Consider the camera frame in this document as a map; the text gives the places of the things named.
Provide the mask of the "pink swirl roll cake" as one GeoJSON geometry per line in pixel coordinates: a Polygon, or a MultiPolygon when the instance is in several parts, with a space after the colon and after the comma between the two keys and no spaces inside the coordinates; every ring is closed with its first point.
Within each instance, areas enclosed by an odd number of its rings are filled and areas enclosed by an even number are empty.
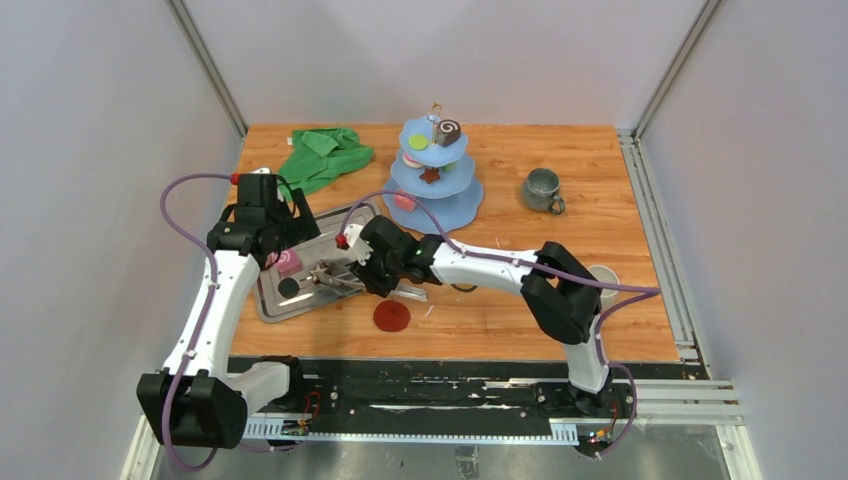
{"type": "Polygon", "coordinates": [[[303,270],[302,261],[293,248],[282,251],[274,263],[274,268],[282,277],[292,276],[303,270]]]}

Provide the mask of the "white star cookie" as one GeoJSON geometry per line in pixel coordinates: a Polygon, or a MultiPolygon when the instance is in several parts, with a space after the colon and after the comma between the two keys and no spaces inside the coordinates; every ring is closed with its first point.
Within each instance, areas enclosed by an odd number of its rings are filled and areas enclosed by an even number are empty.
{"type": "Polygon", "coordinates": [[[323,263],[318,263],[315,266],[312,277],[316,283],[331,282],[334,279],[331,269],[323,263]]]}

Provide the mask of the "steel rectangular tray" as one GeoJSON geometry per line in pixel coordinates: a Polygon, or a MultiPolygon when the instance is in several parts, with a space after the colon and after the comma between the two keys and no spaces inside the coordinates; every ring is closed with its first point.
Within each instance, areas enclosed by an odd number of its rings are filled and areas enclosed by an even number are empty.
{"type": "Polygon", "coordinates": [[[363,293],[361,282],[348,269],[354,257],[337,248],[335,236],[346,216],[351,225],[364,225],[381,214],[374,200],[315,214],[319,236],[295,246],[291,258],[281,266],[260,273],[253,287],[260,320],[279,323],[363,293]]]}

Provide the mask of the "steel serving tongs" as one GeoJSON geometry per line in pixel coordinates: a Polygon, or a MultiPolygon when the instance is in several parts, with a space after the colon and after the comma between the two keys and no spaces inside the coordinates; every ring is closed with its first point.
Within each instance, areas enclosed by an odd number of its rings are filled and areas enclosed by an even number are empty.
{"type": "MultiPolygon", "coordinates": [[[[309,271],[307,277],[307,279],[310,280],[312,283],[323,284],[338,288],[345,287],[354,290],[366,290],[365,284],[350,271],[347,264],[335,260],[319,260],[316,265],[309,271]],[[323,263],[331,269],[334,275],[334,279],[331,282],[316,283],[313,280],[312,271],[318,263],[323,263]]],[[[385,298],[388,297],[414,300],[419,302],[428,301],[427,292],[424,289],[406,284],[399,284],[397,287],[395,287],[393,290],[391,290],[388,294],[385,295],[385,298]]]]}

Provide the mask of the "black round cookie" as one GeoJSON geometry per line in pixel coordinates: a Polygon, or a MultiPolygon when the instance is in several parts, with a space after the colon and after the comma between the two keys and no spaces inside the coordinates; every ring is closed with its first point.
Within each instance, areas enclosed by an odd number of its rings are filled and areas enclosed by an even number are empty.
{"type": "Polygon", "coordinates": [[[282,279],[277,285],[277,292],[285,299],[292,299],[300,292],[299,281],[293,277],[282,279]]]}

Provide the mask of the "brown star cookie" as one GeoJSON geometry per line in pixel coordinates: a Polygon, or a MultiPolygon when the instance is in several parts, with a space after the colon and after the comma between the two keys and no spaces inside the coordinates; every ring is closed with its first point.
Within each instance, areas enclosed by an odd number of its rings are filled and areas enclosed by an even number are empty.
{"type": "Polygon", "coordinates": [[[430,167],[425,168],[419,175],[419,178],[428,185],[433,184],[441,179],[441,169],[430,167]]]}

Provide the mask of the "pink frosted donut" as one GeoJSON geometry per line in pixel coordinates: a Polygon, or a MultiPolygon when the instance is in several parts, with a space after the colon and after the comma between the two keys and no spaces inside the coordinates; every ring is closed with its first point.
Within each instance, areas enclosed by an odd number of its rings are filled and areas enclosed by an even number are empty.
{"type": "Polygon", "coordinates": [[[415,159],[413,159],[413,158],[412,158],[409,154],[407,154],[407,153],[403,153],[403,154],[402,154],[402,160],[403,160],[403,162],[404,162],[407,166],[409,166],[410,168],[414,168],[414,169],[424,168],[424,165],[423,165],[422,163],[420,163],[420,162],[416,161],[415,159]]]}

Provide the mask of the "green macaron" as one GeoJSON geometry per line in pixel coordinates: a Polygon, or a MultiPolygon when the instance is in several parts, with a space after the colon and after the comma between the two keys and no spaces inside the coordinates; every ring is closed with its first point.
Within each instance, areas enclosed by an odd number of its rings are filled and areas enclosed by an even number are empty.
{"type": "Polygon", "coordinates": [[[425,150],[429,144],[430,141],[424,134],[412,134],[407,139],[407,145],[415,151],[425,150]]]}

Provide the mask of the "dark chocolate swirl roll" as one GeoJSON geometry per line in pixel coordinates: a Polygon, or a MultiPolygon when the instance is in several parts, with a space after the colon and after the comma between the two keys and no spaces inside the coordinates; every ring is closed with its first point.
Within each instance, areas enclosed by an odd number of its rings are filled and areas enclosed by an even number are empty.
{"type": "Polygon", "coordinates": [[[461,124],[452,119],[438,120],[433,125],[433,143],[441,147],[449,147],[456,143],[462,135],[461,124]]]}

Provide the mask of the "salmon swirl roll cake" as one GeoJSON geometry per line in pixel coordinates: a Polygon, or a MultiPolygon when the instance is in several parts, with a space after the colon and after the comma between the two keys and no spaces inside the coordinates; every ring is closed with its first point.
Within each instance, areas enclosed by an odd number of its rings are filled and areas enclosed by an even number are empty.
{"type": "Polygon", "coordinates": [[[393,195],[393,204],[396,208],[405,212],[413,212],[418,208],[417,198],[402,191],[393,195]]]}

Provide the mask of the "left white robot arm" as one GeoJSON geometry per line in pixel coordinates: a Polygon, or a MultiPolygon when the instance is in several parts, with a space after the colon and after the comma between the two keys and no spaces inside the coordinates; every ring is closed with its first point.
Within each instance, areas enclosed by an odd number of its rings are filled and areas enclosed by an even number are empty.
{"type": "Polygon", "coordinates": [[[234,377],[228,365],[242,309],[260,274],[320,231],[302,190],[280,194],[288,185],[281,175],[264,169],[223,178],[235,186],[237,197],[205,238],[181,227],[167,209],[169,194],[189,176],[173,181],[160,197],[166,223],[198,247],[205,260],[176,345],[160,370],[140,377],[136,389],[156,439],[169,451],[178,446],[233,449],[252,414],[269,404],[293,413],[306,400],[295,357],[266,357],[234,377]]]}

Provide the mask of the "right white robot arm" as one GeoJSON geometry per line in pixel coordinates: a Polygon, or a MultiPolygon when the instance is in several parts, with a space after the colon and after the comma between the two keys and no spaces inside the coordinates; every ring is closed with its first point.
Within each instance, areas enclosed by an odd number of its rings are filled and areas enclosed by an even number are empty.
{"type": "Polygon", "coordinates": [[[562,245],[546,242],[537,250],[506,251],[458,242],[444,233],[415,237],[385,216],[345,225],[335,242],[352,254],[351,272],[375,295],[387,296],[406,279],[468,284],[521,297],[540,330],[564,346],[574,408],[594,417],[611,404],[609,364],[597,337],[599,283],[562,245]]]}

